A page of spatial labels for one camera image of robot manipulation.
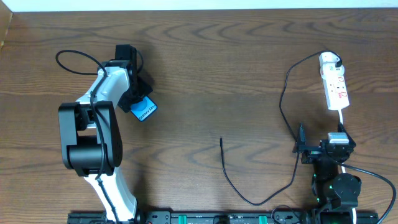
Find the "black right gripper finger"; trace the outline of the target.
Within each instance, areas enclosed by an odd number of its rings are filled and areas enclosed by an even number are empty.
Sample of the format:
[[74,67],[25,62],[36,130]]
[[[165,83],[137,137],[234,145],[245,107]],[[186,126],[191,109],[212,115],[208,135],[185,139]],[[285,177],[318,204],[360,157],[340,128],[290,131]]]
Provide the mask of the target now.
[[293,153],[302,153],[306,147],[305,131],[303,124],[300,123],[297,132],[297,138],[293,148]]
[[348,138],[348,144],[349,144],[351,147],[356,147],[355,141],[354,141],[353,138],[348,134],[348,132],[347,132],[347,130],[345,129],[344,125],[343,125],[342,123],[339,123],[339,124],[337,125],[337,128],[338,128],[338,132],[339,132],[339,133],[345,133],[345,134],[346,134],[346,136],[347,136],[347,138]]

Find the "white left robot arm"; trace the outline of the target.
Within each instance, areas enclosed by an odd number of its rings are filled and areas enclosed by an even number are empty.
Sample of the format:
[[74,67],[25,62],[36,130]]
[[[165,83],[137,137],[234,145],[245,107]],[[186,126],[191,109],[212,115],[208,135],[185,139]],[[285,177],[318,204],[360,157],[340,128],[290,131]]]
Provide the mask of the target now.
[[157,110],[152,88],[137,76],[133,60],[102,63],[89,90],[58,109],[62,160],[96,191],[109,222],[137,218],[137,200],[127,187],[120,165],[123,143],[115,109],[145,121]]

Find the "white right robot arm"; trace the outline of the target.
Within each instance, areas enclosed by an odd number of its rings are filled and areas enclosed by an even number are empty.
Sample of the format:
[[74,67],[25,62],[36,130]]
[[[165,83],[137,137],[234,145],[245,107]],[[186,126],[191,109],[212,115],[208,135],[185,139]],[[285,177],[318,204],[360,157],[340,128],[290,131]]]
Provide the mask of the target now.
[[359,177],[339,171],[339,166],[347,161],[356,143],[338,124],[336,132],[328,133],[319,145],[307,144],[304,126],[297,131],[293,151],[301,155],[302,164],[311,164],[314,169],[312,191],[318,200],[318,207],[306,215],[307,223],[356,223],[355,208],[361,192]]

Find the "blue Galaxy smartphone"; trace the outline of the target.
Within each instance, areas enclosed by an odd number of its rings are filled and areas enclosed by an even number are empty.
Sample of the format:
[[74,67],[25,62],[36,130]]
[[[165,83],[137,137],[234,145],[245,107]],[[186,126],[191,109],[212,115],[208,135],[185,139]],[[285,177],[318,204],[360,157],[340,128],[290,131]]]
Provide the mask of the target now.
[[145,96],[142,101],[135,103],[130,107],[131,113],[140,121],[144,122],[157,110],[157,105]]

